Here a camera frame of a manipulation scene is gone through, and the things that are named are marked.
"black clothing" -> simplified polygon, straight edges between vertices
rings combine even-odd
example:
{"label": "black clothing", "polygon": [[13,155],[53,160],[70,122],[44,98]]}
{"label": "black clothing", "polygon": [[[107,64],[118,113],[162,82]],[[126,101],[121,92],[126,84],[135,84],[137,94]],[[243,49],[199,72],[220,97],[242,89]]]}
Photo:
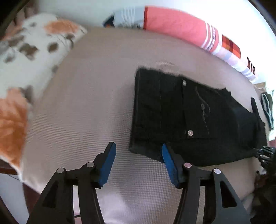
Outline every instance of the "black clothing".
{"label": "black clothing", "polygon": [[183,76],[140,68],[135,77],[130,151],[163,162],[161,147],[196,166],[254,156],[266,146],[264,123],[255,100],[253,113],[226,89],[214,89]]}
{"label": "black clothing", "polygon": [[267,92],[264,92],[261,94],[261,104],[262,109],[264,111],[264,115],[266,116],[269,130],[274,130],[274,118],[273,118],[273,112],[272,112],[272,96],[268,94]]}

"striped cloth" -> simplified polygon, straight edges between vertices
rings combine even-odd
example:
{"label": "striped cloth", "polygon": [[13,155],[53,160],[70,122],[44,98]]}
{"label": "striped cloth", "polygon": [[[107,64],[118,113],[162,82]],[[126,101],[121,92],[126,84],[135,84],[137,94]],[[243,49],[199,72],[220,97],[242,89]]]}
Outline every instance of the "striped cloth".
{"label": "striped cloth", "polygon": [[250,81],[258,76],[255,66],[233,41],[186,12],[154,6],[128,7],[115,11],[103,26],[144,29],[185,40],[219,57]]}
{"label": "striped cloth", "polygon": [[272,97],[268,93],[262,93],[261,94],[261,103],[262,103],[262,108],[264,110],[264,114],[266,116],[268,125],[269,125],[269,130],[274,129],[274,120],[272,116]]}

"black cable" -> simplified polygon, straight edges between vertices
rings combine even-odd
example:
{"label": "black cable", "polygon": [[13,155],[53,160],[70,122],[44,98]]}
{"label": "black cable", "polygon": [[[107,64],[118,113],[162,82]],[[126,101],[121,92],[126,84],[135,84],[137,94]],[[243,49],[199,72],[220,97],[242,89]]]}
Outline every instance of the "black cable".
{"label": "black cable", "polygon": [[[9,174],[8,174],[9,175]],[[15,177],[13,177],[13,176],[11,176],[11,175],[9,175],[11,178],[13,178],[13,179],[16,179],[16,180],[19,180],[19,179],[17,179],[17,178],[15,178]]]}

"white wall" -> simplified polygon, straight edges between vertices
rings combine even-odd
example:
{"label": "white wall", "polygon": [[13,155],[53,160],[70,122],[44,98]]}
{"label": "white wall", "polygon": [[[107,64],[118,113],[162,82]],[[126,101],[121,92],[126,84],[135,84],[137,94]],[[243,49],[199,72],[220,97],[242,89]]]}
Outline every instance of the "white wall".
{"label": "white wall", "polygon": [[26,224],[29,213],[25,203],[22,183],[7,174],[0,174],[0,196],[19,224]]}
{"label": "white wall", "polygon": [[260,75],[258,82],[275,79],[276,37],[247,0],[38,0],[39,11],[84,26],[101,26],[113,10],[143,5],[175,8],[205,20],[246,52]]}

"bedsheet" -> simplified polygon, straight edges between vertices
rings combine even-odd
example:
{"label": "bedsheet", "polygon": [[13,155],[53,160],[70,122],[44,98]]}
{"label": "bedsheet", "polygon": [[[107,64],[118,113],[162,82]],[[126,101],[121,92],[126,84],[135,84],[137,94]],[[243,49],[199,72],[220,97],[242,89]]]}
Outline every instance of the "bedsheet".
{"label": "bedsheet", "polygon": [[[114,141],[117,154],[108,182],[96,190],[105,223],[173,223],[181,190],[171,184],[164,164],[129,151],[135,73],[140,66],[182,74],[214,88],[226,87],[251,112],[253,97],[267,130],[253,85],[219,58],[169,36],[92,28],[61,63],[35,108],[22,155],[21,180],[41,192],[59,167],[78,169]],[[260,168],[257,159],[216,167],[240,198],[253,192]],[[201,197],[199,223],[203,208]]]}

